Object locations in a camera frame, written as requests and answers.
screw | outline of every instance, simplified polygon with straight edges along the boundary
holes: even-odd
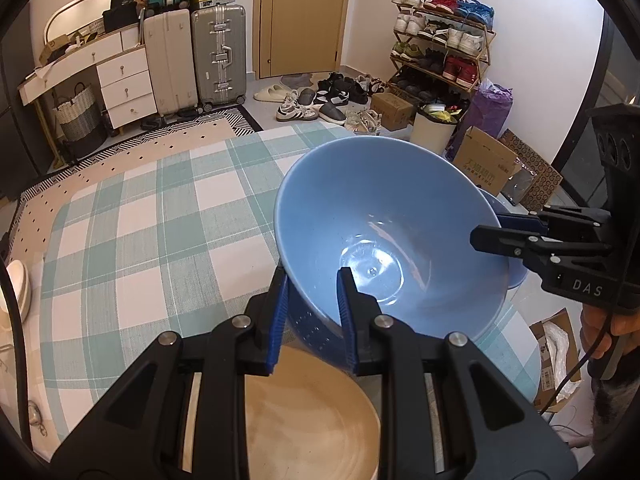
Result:
[[[231,324],[236,328],[247,328],[251,325],[251,318],[249,316],[245,316],[244,314],[240,314],[240,316],[235,316],[231,320]]]
[[[469,338],[462,332],[451,332],[449,334],[449,342],[453,346],[464,346],[469,342]]]
[[[167,332],[162,332],[158,336],[158,342],[162,346],[170,346],[174,344],[177,340],[178,340],[178,336],[175,334],[175,332],[171,332],[169,330]]]
[[[386,314],[380,314],[376,316],[373,322],[380,328],[390,328],[394,323],[394,319]]]

trash can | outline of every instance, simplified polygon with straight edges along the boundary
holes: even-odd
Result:
[[[409,140],[436,155],[442,155],[455,129],[455,124],[444,123],[419,110]]]

white slipper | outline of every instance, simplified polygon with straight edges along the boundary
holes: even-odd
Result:
[[[283,85],[275,84],[263,88],[254,94],[256,101],[267,101],[269,103],[283,103],[286,95],[291,92],[289,88]]]

black bag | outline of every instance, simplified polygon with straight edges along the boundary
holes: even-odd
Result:
[[[102,18],[104,19],[105,32],[113,32],[127,25],[133,25],[138,22],[136,3],[129,2],[115,9],[105,10],[102,13]]]

finger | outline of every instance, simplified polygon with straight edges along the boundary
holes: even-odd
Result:
[[[640,330],[640,312],[633,316],[620,316],[616,314],[611,320],[611,333],[623,335]]]
[[[582,348],[585,352],[595,343],[599,333],[600,330],[598,330],[597,328],[593,328],[588,325],[582,327],[582,330],[580,330],[580,339],[582,341]],[[595,352],[592,354],[592,357],[600,359],[605,354],[605,352],[609,350],[610,346],[611,336],[609,334],[605,334]]]
[[[607,313],[601,308],[583,304],[581,319],[583,325],[586,323],[594,328],[601,329],[607,319]]]

